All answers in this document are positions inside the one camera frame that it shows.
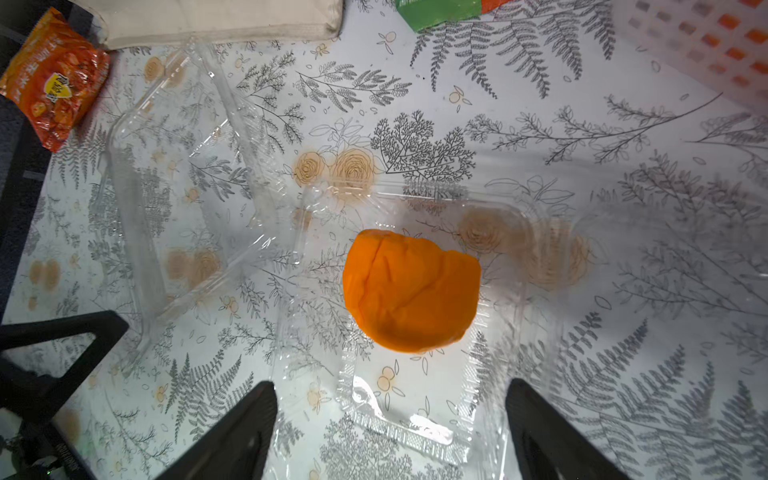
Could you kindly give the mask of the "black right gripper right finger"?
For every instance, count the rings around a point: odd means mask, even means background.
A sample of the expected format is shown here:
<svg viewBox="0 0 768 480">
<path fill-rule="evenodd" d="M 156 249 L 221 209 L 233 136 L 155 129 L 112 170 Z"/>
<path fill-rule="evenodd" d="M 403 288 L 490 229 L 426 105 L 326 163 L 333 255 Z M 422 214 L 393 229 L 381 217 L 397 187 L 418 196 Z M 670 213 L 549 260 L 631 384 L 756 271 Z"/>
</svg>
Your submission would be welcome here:
<svg viewBox="0 0 768 480">
<path fill-rule="evenodd" d="M 628 480 L 526 381 L 510 382 L 505 408 L 522 478 Z"/>
</svg>

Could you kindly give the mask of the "orange mandarin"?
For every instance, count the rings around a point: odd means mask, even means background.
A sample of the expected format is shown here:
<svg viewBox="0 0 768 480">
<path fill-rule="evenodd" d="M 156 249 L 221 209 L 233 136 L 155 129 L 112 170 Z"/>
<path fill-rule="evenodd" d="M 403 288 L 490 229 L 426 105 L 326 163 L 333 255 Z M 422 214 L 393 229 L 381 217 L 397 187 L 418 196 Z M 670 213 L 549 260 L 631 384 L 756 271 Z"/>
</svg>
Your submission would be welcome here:
<svg viewBox="0 0 768 480">
<path fill-rule="evenodd" d="M 345 306 L 374 343 L 421 353 L 462 339 L 477 314 L 481 274 L 479 261 L 468 254 L 367 229 L 347 254 Z"/>
</svg>

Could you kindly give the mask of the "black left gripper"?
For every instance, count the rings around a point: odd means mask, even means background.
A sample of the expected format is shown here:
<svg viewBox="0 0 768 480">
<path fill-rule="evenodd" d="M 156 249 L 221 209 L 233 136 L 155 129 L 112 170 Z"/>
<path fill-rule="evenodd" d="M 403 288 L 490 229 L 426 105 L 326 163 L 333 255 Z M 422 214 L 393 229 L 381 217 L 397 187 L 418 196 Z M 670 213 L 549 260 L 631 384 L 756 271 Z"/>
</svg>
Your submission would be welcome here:
<svg viewBox="0 0 768 480">
<path fill-rule="evenodd" d="M 1 436 L 9 479 L 93 479 L 76 444 L 80 415 L 70 397 L 128 331 L 111 310 L 1 325 L 1 408 L 20 420 Z"/>
</svg>

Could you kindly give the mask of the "clear plastic clamshell container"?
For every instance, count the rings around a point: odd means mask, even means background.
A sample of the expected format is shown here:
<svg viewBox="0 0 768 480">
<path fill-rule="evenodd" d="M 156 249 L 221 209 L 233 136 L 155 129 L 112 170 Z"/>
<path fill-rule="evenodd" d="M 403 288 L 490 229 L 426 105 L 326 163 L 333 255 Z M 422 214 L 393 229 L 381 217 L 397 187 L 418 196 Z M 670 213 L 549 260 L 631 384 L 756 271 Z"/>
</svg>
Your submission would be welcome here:
<svg viewBox="0 0 768 480">
<path fill-rule="evenodd" d="M 538 38 L 285 49 L 235 84 L 213 59 L 151 58 L 110 135 L 142 346 L 164 351 L 144 435 L 201 455 L 240 432 L 256 479 L 496 479 L 508 446 L 526 478 L 572 476 L 554 443 L 601 321 L 561 313 L 590 244 L 540 177 L 469 187 L 482 146 L 553 140 L 500 118 L 549 93 Z"/>
</svg>

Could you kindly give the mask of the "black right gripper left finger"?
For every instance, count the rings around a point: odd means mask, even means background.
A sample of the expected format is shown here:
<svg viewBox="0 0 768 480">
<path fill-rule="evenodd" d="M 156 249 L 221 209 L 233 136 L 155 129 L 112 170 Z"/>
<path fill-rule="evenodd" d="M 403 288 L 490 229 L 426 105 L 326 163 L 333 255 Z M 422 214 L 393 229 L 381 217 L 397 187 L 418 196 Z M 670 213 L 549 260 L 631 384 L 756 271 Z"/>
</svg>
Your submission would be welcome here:
<svg viewBox="0 0 768 480">
<path fill-rule="evenodd" d="M 278 414 L 271 381 L 258 383 L 168 467 L 162 479 L 260 479 Z"/>
</svg>

